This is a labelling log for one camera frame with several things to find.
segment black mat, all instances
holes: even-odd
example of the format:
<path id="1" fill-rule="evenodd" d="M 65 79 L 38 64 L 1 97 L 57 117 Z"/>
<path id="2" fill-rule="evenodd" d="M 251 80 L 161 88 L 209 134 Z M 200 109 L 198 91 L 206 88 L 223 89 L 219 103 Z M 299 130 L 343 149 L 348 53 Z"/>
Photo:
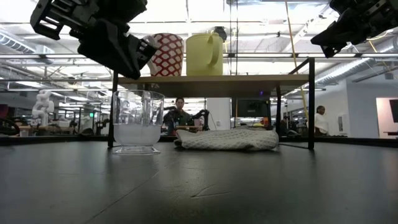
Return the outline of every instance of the black mat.
<path id="1" fill-rule="evenodd" d="M 0 223 L 398 223 L 398 151 L 176 151 L 105 142 L 0 147 Z"/>

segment wooden shelf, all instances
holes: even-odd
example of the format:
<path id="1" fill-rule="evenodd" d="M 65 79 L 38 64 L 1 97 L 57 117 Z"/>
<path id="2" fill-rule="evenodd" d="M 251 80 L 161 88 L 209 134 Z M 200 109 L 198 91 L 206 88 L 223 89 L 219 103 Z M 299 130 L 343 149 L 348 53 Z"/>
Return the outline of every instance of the wooden shelf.
<path id="1" fill-rule="evenodd" d="M 203 77 L 142 77 L 138 80 L 119 78 L 128 89 L 150 90 L 166 97 L 256 97 L 275 96 L 279 84 L 282 94 L 308 82 L 308 75 L 223 75 Z"/>

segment yellow jug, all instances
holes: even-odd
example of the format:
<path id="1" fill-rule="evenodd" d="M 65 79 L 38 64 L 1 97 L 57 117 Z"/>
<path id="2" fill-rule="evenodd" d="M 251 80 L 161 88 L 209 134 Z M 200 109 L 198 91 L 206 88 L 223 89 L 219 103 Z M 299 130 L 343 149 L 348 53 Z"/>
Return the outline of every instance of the yellow jug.
<path id="1" fill-rule="evenodd" d="M 223 39 L 217 33 L 187 39 L 187 76 L 223 75 Z"/>

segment water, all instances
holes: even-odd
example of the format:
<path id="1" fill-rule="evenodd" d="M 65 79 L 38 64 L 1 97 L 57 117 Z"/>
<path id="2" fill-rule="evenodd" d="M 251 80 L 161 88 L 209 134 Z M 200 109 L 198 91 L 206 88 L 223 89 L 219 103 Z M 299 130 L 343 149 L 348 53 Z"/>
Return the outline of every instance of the water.
<path id="1" fill-rule="evenodd" d="M 114 138 L 122 146 L 151 146 L 160 139 L 160 125 L 114 124 Z"/>

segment towel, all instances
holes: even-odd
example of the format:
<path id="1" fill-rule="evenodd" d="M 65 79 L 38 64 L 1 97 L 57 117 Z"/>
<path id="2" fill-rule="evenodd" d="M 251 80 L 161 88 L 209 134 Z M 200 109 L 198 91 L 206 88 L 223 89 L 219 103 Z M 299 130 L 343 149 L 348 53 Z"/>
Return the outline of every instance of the towel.
<path id="1" fill-rule="evenodd" d="M 248 150 L 260 151 L 275 148 L 279 143 L 278 134 L 275 131 L 265 129 L 243 128 L 225 131 L 202 131 L 190 133 L 177 130 L 178 139 L 174 141 L 176 146 L 185 149 L 204 150 Z"/>

